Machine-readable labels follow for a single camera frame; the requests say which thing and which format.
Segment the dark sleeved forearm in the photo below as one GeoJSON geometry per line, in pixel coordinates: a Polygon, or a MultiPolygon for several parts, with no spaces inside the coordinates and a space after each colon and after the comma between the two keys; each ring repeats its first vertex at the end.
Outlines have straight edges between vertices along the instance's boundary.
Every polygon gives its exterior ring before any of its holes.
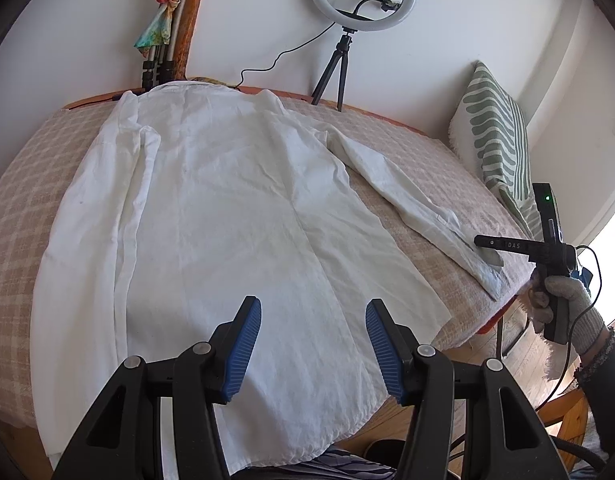
{"type": "Polygon", "coordinates": [[[592,410],[600,447],[609,456],[615,454],[615,331],[608,330],[608,337],[599,351],[575,372],[592,410]]]}

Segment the grey knit gloved hand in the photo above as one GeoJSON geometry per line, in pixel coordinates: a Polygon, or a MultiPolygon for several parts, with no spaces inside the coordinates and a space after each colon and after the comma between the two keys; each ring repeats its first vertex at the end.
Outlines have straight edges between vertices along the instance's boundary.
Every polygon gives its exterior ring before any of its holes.
{"type": "Polygon", "coordinates": [[[547,276],[544,281],[535,270],[528,283],[529,313],[537,334],[551,321],[553,314],[548,307],[547,292],[565,298],[569,302],[571,344],[582,361],[586,355],[592,355],[597,341],[605,343],[609,330],[596,308],[592,307],[592,298],[583,283],[566,276],[547,276]]]}

